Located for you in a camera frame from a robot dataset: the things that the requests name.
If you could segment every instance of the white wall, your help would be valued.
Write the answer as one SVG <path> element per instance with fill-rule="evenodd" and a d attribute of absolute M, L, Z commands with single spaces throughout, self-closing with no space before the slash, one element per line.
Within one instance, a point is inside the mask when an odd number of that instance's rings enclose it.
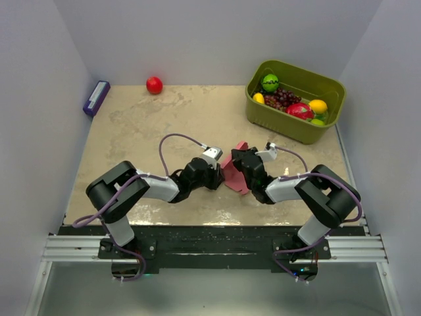
<path fill-rule="evenodd" d="M 381 0 L 55 0 L 95 79 L 246 84 L 266 59 L 337 78 Z"/>
<path fill-rule="evenodd" d="M 52 0 L 0 1 L 0 315 L 23 315 L 63 217 L 93 80 Z"/>
<path fill-rule="evenodd" d="M 421 1 L 384 0 L 340 80 L 340 130 L 406 316 L 421 309 Z"/>

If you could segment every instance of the purple box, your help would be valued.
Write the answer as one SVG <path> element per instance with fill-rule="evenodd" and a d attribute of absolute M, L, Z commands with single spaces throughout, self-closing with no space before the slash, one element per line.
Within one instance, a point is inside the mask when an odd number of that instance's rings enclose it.
<path fill-rule="evenodd" d="M 90 117 L 94 117 L 101 104 L 105 99 L 108 91 L 110 91 L 110 83 L 108 81 L 98 81 L 95 89 L 92 91 L 91 96 L 84 105 L 84 112 Z"/>

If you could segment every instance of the robotic arm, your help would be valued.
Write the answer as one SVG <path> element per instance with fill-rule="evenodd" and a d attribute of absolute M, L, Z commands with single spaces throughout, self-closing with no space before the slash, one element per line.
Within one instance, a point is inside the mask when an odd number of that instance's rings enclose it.
<path fill-rule="evenodd" d="M 273 143 L 267 143 L 264 151 L 257 151 L 255 147 L 232 150 L 234 167 L 243 173 L 248 189 L 259 202 L 275 204 L 302 199 L 307 204 L 312 216 L 293 238 L 294 243 L 285 245 L 285 248 L 312 245 L 331 229 L 343 224 L 357 206 L 349 191 L 358 201 L 361 197 L 353 187 L 325 165 L 318 165 L 310 173 L 301 176 L 274 178 L 267 174 L 263 163 L 275 160 L 276 156 L 277 149 Z"/>
<path fill-rule="evenodd" d="M 99 211 L 127 180 L 137 174 L 145 175 L 143 178 L 139 176 L 130 183 L 118 199 L 101 214 L 102 220 L 115 242 L 124 247 L 135 240 L 126 214 L 140 198 L 178 203 L 187 199 L 191 191 L 203 186 L 210 190 L 216 190 L 224 181 L 218 163 L 221 156 L 220 148 L 208 147 L 199 157 L 193 158 L 184 169 L 165 178 L 145 174 L 143 171 L 135 169 L 129 161 L 123 161 L 93 181 L 86 188 L 86 194 Z"/>

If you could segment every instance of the gray floor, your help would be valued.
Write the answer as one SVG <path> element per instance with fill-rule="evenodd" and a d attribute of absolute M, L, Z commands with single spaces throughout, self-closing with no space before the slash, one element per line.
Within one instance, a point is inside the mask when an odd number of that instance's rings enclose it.
<path fill-rule="evenodd" d="M 388 316 L 375 264 L 320 265 L 308 286 L 250 270 L 162 270 L 112 280 L 109 263 L 53 265 L 40 316 Z"/>

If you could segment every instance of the container of fruit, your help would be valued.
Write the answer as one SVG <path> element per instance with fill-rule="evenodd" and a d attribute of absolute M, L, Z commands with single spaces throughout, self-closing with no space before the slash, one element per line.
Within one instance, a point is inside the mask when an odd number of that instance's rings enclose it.
<path fill-rule="evenodd" d="M 265 61 L 245 88 L 245 94 L 250 122 L 303 144 L 313 144 L 336 124 L 346 90 L 325 76 L 281 61 Z"/>

